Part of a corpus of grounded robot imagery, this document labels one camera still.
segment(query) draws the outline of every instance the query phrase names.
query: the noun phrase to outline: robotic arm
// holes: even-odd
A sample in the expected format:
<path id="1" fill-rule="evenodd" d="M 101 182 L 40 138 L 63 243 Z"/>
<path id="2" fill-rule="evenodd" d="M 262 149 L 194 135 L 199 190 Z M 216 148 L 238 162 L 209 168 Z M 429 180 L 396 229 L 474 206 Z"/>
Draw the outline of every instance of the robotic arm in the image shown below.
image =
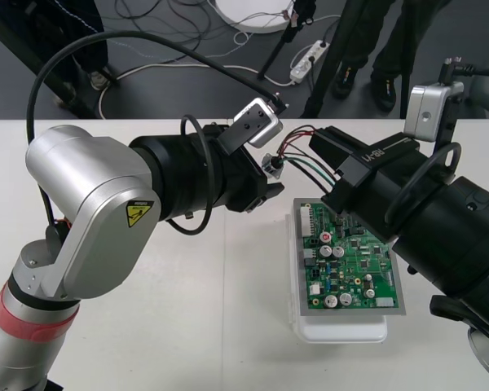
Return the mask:
<path id="1" fill-rule="evenodd" d="M 397 239 L 409 271 L 446 294 L 434 297 L 431 312 L 470 325 L 489 371 L 489 193 L 463 177 L 451 183 L 462 92 L 454 81 L 415 88 L 405 132 L 372 146 L 333 127 L 316 131 L 310 146 L 341 177 L 323 202 L 379 239 Z M 197 126 L 198 134 L 185 135 L 182 121 L 182 135 L 141 137 L 129 147 L 75 126 L 32 142 L 29 172 L 66 218 L 22 249 L 0 293 L 0 391 L 61 389 L 47 373 L 80 300 L 120 285 L 159 221 L 221 205 L 249 212 L 283 190 L 242 147 L 279 133 L 276 113 L 256 99 L 229 128 Z M 420 154 L 415 138 L 435 141 L 434 154 Z"/>
<path id="2" fill-rule="evenodd" d="M 249 124 L 253 131 L 243 138 L 239 130 Z M 199 134 L 141 137 L 127 147 L 62 125 L 34 139 L 26 165 L 65 220 L 22 249 L 0 293 L 0 391 L 55 387 L 47 373 L 80 300 L 120 285 L 159 221 L 207 208 L 207 194 L 210 207 L 236 212 L 279 194 L 282 184 L 268 184 L 242 145 L 261 147 L 281 129 L 270 106 L 255 99 L 231 127 L 201 131 L 210 160 Z"/>

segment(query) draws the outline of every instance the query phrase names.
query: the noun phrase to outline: power strip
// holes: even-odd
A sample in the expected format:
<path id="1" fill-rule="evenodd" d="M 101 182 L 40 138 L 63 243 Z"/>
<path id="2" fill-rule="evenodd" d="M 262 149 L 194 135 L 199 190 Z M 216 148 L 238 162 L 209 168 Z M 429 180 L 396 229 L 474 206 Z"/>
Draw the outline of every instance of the power strip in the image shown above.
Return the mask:
<path id="1" fill-rule="evenodd" d="M 314 57 L 315 61 L 314 65 L 317 64 L 317 61 L 323 56 L 326 50 L 329 48 L 329 44 L 327 42 L 323 42 L 318 40 L 313 46 L 307 51 L 304 57 L 297 63 L 297 65 L 290 72 L 290 79 L 297 84 L 304 80 L 308 72 L 311 70 L 311 61 L 310 57 Z"/>

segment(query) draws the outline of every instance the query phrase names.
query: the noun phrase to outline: white round object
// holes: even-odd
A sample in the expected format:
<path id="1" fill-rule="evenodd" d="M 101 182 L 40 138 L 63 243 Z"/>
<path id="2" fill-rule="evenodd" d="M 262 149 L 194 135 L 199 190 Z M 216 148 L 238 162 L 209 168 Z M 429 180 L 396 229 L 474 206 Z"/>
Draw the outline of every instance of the white round object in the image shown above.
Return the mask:
<path id="1" fill-rule="evenodd" d="M 289 0 L 209 0 L 219 16 L 234 28 L 246 33 L 266 34 L 286 29 L 288 24 L 282 15 L 256 15 L 261 13 L 279 14 L 287 8 L 291 12 Z"/>
<path id="2" fill-rule="evenodd" d="M 332 255 L 332 252 L 333 252 L 333 250 L 329 246 L 323 246 L 323 247 L 319 248 L 319 254 L 321 257 L 324 257 L 324 258 L 327 258 L 330 255 Z"/>
<path id="3" fill-rule="evenodd" d="M 342 258 L 344 257 L 344 248 L 342 247 L 334 247 L 332 250 L 333 256 L 335 258 Z"/>
<path id="4" fill-rule="evenodd" d="M 339 297 L 339 301 L 341 302 L 342 305 L 348 306 L 353 301 L 353 298 L 349 293 L 342 293 L 341 296 Z"/>
<path id="5" fill-rule="evenodd" d="M 334 295 L 329 295 L 324 298 L 324 306 L 326 308 L 335 308 L 339 304 L 339 300 Z"/>
<path id="6" fill-rule="evenodd" d="M 332 241 L 332 234 L 330 234 L 329 232 L 323 231 L 320 233 L 319 239 L 322 243 L 328 244 Z"/>
<path id="7" fill-rule="evenodd" d="M 364 296 L 368 299 L 373 299 L 375 297 L 375 291 L 372 289 L 368 289 L 364 292 Z"/>

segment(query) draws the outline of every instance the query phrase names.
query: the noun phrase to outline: green wire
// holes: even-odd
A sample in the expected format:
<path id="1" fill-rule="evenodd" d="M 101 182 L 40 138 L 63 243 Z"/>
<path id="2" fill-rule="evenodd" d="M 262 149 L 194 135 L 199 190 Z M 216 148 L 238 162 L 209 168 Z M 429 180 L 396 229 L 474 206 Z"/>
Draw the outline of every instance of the green wire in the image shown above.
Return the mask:
<path id="1" fill-rule="evenodd" d="M 324 172 L 322 172 L 320 169 L 315 167 L 312 163 L 310 163 L 307 160 L 298 158 L 298 157 L 284 157 L 282 161 L 290 161 L 290 160 L 295 160 L 298 161 L 299 163 L 303 163 L 304 165 L 307 165 L 311 169 L 313 169 L 318 175 L 320 175 L 327 183 L 329 183 L 332 187 L 335 186 L 335 181 L 328 177 Z"/>

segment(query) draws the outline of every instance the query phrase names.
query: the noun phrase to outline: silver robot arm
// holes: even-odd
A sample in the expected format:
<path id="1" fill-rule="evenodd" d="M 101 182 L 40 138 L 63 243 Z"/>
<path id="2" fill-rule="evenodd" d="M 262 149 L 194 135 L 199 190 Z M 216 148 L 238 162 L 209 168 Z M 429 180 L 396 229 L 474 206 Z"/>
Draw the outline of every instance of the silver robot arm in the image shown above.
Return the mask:
<path id="1" fill-rule="evenodd" d="M 0 293 L 0 391 L 46 387 L 79 301 L 127 278 L 161 213 L 150 169 L 112 138 L 58 126 L 26 164 L 72 228 L 56 256 L 45 240 L 27 244 Z"/>

